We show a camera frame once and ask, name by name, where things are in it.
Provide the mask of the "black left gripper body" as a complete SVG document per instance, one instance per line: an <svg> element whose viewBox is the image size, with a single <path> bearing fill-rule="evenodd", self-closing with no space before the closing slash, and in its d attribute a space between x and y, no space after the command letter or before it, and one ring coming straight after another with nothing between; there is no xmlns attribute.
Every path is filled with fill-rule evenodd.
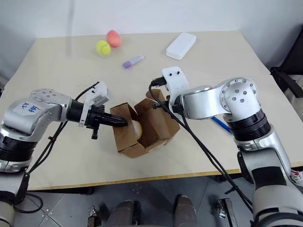
<svg viewBox="0 0 303 227"><path fill-rule="evenodd" d="M92 106L91 109L88 111L88 115L86 117L85 126L88 129L92 129L93 133L91 138L93 140L98 139L98 130L99 125L102 122L102 117L105 113L105 106L101 105L100 107Z"/></svg>

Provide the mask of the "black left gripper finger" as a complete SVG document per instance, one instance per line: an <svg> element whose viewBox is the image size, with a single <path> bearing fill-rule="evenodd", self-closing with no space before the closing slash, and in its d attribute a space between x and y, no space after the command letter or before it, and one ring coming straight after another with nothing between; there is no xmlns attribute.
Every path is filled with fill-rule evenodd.
<svg viewBox="0 0 303 227"><path fill-rule="evenodd" d="M112 127L125 127L128 125L126 120L106 120L105 125Z"/></svg>
<svg viewBox="0 0 303 227"><path fill-rule="evenodd" d="M126 120L122 116L116 116L109 113L105 113L105 120Z"/></svg>

